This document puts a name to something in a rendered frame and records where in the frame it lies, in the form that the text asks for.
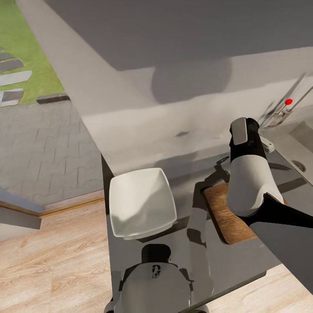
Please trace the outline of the parer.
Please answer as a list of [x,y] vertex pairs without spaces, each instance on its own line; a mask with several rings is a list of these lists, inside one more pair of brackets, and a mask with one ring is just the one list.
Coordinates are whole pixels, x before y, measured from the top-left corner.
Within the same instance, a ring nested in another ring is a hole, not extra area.
[[274,167],[274,168],[281,168],[281,169],[289,169],[291,170],[289,167],[286,167],[284,165],[281,164],[276,164],[276,163],[268,163],[269,167]]

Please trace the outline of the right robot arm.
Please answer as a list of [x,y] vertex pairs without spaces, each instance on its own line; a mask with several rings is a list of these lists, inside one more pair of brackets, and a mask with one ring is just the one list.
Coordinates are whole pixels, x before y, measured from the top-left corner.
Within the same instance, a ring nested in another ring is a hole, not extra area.
[[313,295],[313,216],[284,204],[265,155],[275,148],[258,122],[242,117],[230,126],[227,206]]

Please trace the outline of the bowl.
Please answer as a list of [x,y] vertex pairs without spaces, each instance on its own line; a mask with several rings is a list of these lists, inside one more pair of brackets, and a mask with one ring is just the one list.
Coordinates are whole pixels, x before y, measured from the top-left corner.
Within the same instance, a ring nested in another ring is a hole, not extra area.
[[177,219],[169,182],[162,168],[148,168],[111,179],[109,209],[114,236],[134,236]]

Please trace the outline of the cutting board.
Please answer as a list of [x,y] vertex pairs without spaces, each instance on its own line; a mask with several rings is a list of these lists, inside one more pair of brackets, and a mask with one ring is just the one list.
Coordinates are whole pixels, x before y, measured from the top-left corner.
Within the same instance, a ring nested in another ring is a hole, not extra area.
[[[233,245],[258,236],[237,215],[232,213],[226,203],[229,183],[206,188],[203,191],[204,199],[209,207],[218,231],[225,244]],[[289,204],[283,198],[284,204]]]

